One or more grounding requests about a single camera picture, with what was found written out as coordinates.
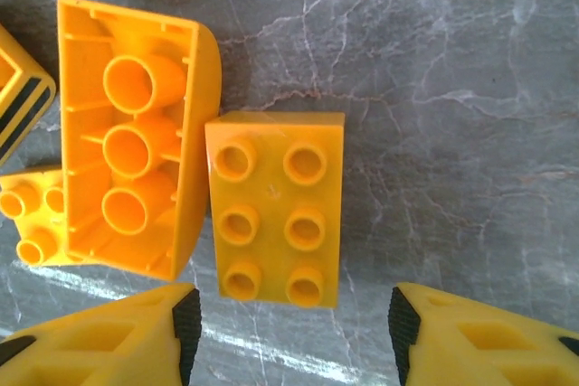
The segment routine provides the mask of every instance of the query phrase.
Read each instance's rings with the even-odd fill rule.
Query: yellow toy brick
[[[579,334],[432,288],[394,288],[403,386],[576,386]]]
[[[60,168],[0,176],[0,212],[20,234],[18,258],[29,266],[78,266],[86,259],[65,251],[66,221]]]
[[[199,291],[173,284],[21,330],[0,343],[3,386],[186,386]]]
[[[217,41],[189,20],[58,1],[68,251],[174,280],[208,200],[204,123],[217,115]]]
[[[0,26],[0,165],[54,100],[52,77]]]
[[[230,112],[205,125],[223,296],[337,305],[344,121]]]

